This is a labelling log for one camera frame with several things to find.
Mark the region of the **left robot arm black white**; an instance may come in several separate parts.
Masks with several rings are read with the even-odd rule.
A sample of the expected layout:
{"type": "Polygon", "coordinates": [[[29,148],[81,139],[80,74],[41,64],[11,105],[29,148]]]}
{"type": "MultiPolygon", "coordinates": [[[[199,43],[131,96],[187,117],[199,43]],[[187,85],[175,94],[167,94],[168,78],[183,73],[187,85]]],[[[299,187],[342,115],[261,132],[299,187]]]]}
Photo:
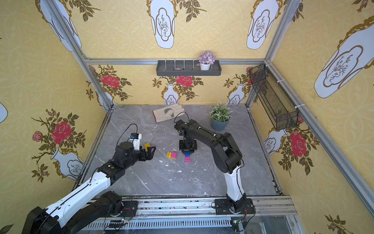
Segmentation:
{"type": "Polygon", "coordinates": [[[138,161],[152,160],[156,147],[135,149],[125,141],[116,147],[112,159],[100,166],[92,176],[71,193],[42,209],[36,207],[27,216],[24,234],[76,234],[107,215],[122,215],[122,197],[107,191],[138,161]]]}

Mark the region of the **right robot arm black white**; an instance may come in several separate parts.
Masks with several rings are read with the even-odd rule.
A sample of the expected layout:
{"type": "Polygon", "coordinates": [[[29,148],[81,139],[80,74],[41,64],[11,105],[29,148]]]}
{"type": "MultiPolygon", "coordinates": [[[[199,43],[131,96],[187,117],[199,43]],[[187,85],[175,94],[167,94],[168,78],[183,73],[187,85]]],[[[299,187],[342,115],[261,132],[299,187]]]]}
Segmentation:
{"type": "Polygon", "coordinates": [[[183,137],[179,141],[179,150],[186,157],[197,150],[197,141],[200,141],[211,149],[215,165],[224,173],[227,198],[215,201],[217,213],[229,210],[234,214],[255,214],[253,202],[247,198],[241,182],[243,155],[232,135],[228,132],[220,134],[210,131],[195,120],[178,120],[174,123],[174,128],[183,137]]]}

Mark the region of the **green plant in blue pot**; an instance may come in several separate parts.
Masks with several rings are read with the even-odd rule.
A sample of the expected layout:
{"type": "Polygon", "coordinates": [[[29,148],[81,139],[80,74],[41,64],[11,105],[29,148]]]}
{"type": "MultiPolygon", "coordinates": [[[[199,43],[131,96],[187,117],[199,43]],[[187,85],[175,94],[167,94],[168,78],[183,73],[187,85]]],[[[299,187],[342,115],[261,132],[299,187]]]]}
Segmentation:
{"type": "Polygon", "coordinates": [[[226,104],[217,103],[211,109],[211,127],[215,131],[223,131],[231,118],[232,110],[226,104]]]}

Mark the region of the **purple flower in white pot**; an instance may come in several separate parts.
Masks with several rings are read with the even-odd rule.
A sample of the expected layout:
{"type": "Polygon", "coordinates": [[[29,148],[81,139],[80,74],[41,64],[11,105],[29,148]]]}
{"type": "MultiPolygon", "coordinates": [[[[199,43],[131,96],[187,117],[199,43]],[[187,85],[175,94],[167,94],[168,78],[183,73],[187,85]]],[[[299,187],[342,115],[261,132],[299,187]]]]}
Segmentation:
{"type": "Polygon", "coordinates": [[[215,63],[216,56],[211,51],[204,51],[199,56],[200,68],[203,71],[208,71],[215,63]]]}

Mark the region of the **grey wall shelf tray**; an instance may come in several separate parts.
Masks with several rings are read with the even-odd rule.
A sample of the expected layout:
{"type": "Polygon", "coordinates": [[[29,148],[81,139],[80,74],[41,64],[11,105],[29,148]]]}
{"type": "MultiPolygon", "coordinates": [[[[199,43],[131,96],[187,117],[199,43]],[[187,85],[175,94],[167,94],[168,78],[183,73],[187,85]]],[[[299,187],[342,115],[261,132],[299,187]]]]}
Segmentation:
{"type": "Polygon", "coordinates": [[[220,76],[222,67],[217,60],[208,70],[202,70],[197,59],[164,59],[158,60],[157,76],[220,76]]]}

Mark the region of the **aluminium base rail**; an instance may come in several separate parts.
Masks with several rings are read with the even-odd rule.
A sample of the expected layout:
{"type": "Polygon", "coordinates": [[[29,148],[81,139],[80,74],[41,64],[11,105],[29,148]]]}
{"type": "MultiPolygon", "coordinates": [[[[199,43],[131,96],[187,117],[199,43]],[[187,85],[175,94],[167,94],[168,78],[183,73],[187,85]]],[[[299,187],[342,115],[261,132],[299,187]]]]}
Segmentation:
{"type": "Polygon", "coordinates": [[[84,231],[111,233],[127,230],[178,228],[229,228],[236,233],[304,234],[305,230],[289,196],[248,197],[245,208],[233,212],[224,197],[151,198],[124,197],[123,204],[133,211],[123,216],[101,217],[84,231]]]}

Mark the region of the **aluminium frame post left rear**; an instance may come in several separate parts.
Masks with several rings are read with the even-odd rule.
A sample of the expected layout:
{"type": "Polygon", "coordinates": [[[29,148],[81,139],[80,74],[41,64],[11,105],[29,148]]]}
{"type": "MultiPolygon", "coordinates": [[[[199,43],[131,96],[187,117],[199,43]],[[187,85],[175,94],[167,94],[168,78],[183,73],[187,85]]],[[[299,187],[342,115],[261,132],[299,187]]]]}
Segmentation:
{"type": "Polygon", "coordinates": [[[72,24],[71,17],[67,13],[64,5],[60,1],[41,1],[41,11],[45,11],[44,17],[50,18],[51,25],[55,27],[55,33],[60,36],[61,42],[71,51],[78,61],[81,69],[91,82],[91,85],[98,94],[98,99],[106,112],[111,111],[113,101],[104,92],[97,76],[85,62],[84,54],[81,50],[79,36],[72,24]]]}

